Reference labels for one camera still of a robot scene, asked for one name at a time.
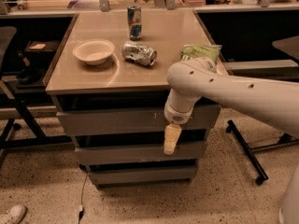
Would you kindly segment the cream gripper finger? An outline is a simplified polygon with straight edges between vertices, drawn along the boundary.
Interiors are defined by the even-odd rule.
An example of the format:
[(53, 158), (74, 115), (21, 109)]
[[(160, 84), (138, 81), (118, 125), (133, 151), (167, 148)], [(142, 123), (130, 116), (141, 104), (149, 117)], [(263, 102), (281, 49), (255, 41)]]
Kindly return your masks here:
[(177, 124), (169, 124), (164, 130), (164, 154), (172, 155), (175, 151), (181, 128)]

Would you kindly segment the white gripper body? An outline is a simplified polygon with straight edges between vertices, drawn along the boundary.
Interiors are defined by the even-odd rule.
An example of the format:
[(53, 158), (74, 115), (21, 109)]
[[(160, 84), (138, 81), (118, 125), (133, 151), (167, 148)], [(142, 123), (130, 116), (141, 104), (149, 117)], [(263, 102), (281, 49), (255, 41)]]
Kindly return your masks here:
[(189, 121), (192, 114), (192, 108), (188, 111), (177, 111), (169, 103), (164, 106), (164, 116), (169, 123), (185, 124)]

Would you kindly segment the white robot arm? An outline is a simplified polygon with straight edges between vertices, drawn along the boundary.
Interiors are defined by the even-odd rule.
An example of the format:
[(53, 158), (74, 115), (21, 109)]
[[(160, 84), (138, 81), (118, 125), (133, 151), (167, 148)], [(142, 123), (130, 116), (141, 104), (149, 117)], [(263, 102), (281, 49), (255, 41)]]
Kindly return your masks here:
[(179, 133), (195, 104), (207, 98), (220, 105), (272, 126), (296, 139), (299, 137), (299, 85), (295, 82), (220, 74), (209, 58), (172, 64), (166, 75), (170, 92), (164, 106), (169, 122), (164, 149), (172, 152)]

